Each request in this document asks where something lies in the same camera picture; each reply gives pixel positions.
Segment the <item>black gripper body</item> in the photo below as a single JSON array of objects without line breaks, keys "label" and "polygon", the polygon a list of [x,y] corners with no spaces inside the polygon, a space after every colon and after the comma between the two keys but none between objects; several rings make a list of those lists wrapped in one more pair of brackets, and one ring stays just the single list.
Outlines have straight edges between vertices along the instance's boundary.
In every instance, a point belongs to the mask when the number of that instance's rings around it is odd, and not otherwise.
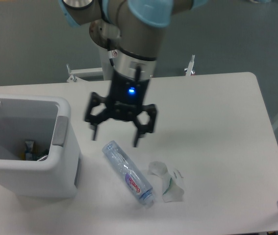
[{"label": "black gripper body", "polygon": [[141,79],[141,70],[136,70],[133,78],[117,71],[113,72],[108,96],[105,98],[104,120],[138,122],[138,116],[145,112],[152,122],[152,105],[144,105],[149,80]]}]

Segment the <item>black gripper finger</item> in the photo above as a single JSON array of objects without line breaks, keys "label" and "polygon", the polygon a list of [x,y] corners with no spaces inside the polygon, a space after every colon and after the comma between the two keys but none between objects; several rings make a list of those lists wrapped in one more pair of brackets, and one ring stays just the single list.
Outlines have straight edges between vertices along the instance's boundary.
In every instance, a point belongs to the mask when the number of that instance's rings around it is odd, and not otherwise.
[{"label": "black gripper finger", "polygon": [[137,128],[134,140],[133,140],[133,147],[138,146],[138,142],[140,138],[143,138],[146,133],[153,133],[155,129],[155,123],[157,118],[157,107],[155,104],[143,105],[142,112],[147,114],[148,119],[143,124],[139,116],[137,116],[133,123]]},{"label": "black gripper finger", "polygon": [[108,108],[104,107],[100,110],[100,105],[105,105],[105,102],[105,97],[100,96],[96,92],[91,92],[84,116],[84,121],[89,123],[91,130],[93,130],[93,141],[95,141],[97,138],[99,125],[109,119]]}]

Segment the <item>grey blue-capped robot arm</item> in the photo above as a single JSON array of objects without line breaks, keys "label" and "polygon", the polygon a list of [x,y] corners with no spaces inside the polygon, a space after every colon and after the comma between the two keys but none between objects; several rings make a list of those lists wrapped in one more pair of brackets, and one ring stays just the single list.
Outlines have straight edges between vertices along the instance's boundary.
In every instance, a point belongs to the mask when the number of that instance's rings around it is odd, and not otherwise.
[{"label": "grey blue-capped robot arm", "polygon": [[73,27],[90,24],[92,40],[117,55],[109,59],[111,85],[106,97],[93,92],[84,120],[93,130],[108,119],[133,122],[134,144],[153,133],[157,109],[144,98],[171,17],[204,5],[203,0],[61,0]]}]

